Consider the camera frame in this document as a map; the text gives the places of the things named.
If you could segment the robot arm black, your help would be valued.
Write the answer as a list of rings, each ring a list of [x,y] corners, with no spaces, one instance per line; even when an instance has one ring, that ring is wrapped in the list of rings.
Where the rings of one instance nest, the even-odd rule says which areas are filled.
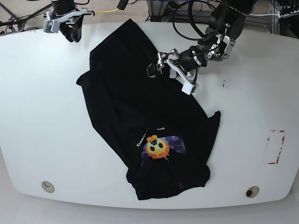
[[[188,6],[188,22],[199,35],[198,38],[190,38],[181,34],[178,30],[176,33],[189,41],[196,41],[197,45],[178,53],[173,49],[169,53],[159,52],[157,58],[147,68],[149,77],[156,77],[164,71],[166,60],[171,55],[175,55],[174,64],[178,66],[184,74],[195,71],[200,67],[206,67],[208,61],[221,62],[229,58],[236,39],[241,35],[246,16],[252,10],[254,2],[251,0],[248,4],[242,5],[236,0],[222,0],[218,6],[213,6],[207,1],[200,1],[213,9],[205,32],[202,32],[196,25],[192,11],[195,1],[190,0],[177,5],[172,15],[175,16],[177,10],[182,6]]]
[[[79,12],[73,0],[52,0],[53,13],[50,18],[52,21],[51,30],[57,33],[59,30],[69,42],[79,42],[83,15],[71,16],[70,13]]]

